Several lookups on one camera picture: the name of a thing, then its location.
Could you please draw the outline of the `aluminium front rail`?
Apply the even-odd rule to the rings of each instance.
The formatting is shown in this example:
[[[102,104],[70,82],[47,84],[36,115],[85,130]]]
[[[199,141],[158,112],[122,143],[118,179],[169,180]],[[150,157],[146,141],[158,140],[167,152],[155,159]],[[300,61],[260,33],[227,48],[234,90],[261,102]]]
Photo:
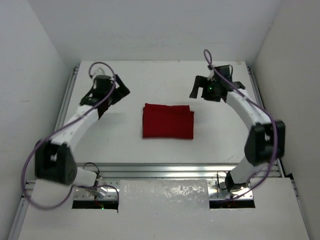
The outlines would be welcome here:
[[[78,163],[85,170],[110,179],[220,179],[236,167],[232,163]]]

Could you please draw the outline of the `red t-shirt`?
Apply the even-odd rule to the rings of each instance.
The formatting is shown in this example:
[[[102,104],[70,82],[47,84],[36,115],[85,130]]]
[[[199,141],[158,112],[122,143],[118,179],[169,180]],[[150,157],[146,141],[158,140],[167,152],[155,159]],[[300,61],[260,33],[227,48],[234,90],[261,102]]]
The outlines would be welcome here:
[[[192,140],[194,112],[189,105],[146,103],[142,114],[142,137]]]

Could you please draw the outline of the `white foam panel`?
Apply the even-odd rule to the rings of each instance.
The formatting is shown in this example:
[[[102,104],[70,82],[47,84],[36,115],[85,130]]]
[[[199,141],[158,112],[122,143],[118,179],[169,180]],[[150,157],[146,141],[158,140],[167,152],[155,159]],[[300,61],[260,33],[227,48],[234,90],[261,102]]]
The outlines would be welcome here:
[[[122,180],[119,212],[192,213],[209,210],[206,180]]]

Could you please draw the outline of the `aluminium side rail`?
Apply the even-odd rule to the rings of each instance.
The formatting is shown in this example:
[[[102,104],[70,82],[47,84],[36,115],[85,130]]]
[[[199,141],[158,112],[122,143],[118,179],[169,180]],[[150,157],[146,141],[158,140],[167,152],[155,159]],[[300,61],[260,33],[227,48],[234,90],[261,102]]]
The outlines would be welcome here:
[[[75,81],[79,72],[79,68],[80,68],[79,65],[75,66],[70,74],[54,130],[59,129],[64,125],[71,95],[72,95],[72,92],[75,86]]]
[[[252,89],[253,89],[255,103],[258,106],[260,106],[263,110],[265,110],[264,102],[263,102],[263,99],[262,99],[262,96],[261,96],[261,93],[260,93],[260,90],[259,90],[259,87],[258,87],[257,79],[256,79],[256,77],[254,75],[254,72],[248,65],[246,65],[246,67],[247,67],[248,75],[249,75],[249,78],[250,78],[251,86],[252,86]]]

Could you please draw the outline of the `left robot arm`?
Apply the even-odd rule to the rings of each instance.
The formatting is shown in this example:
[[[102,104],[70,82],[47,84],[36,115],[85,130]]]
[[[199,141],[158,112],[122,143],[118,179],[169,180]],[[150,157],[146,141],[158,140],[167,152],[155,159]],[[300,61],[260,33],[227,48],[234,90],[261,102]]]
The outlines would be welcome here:
[[[86,131],[112,105],[126,97],[130,90],[118,75],[97,75],[76,112],[62,131],[46,140],[35,152],[35,175],[38,179],[66,186],[94,187],[97,173],[77,166],[74,151]]]

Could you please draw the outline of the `right aluminium side rail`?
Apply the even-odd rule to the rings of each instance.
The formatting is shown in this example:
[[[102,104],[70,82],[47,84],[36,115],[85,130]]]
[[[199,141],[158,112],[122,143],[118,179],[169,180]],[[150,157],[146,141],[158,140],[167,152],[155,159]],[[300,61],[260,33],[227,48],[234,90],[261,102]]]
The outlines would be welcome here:
[[[265,110],[264,102],[263,102],[263,99],[262,99],[262,96],[261,96],[261,93],[260,93],[260,90],[259,90],[259,87],[258,87],[257,79],[256,79],[256,77],[254,75],[254,72],[248,65],[246,65],[246,67],[247,67],[248,75],[249,75],[249,78],[250,78],[251,86],[252,86],[252,89],[253,89],[255,103],[258,106],[260,106],[263,110]]]

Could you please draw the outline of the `left aluminium side rail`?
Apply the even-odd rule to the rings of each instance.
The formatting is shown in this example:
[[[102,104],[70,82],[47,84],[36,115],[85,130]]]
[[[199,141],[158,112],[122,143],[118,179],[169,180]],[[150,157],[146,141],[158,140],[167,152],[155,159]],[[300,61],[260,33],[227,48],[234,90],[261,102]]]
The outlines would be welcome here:
[[[79,72],[79,68],[80,68],[79,65],[75,66],[70,74],[54,130],[59,129],[64,125],[71,95],[72,95],[72,92],[75,86],[75,81]]]

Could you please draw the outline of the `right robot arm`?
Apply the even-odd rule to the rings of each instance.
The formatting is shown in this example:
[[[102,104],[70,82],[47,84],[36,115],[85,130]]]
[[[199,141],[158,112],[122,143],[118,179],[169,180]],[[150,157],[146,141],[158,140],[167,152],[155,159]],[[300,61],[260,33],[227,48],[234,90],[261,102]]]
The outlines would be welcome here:
[[[249,97],[245,86],[233,81],[231,65],[209,66],[208,77],[197,75],[190,98],[198,96],[206,101],[228,104],[244,122],[248,136],[244,145],[244,158],[230,170],[224,179],[224,190],[239,190],[264,167],[270,168],[285,153],[286,126],[282,120],[273,119]]]

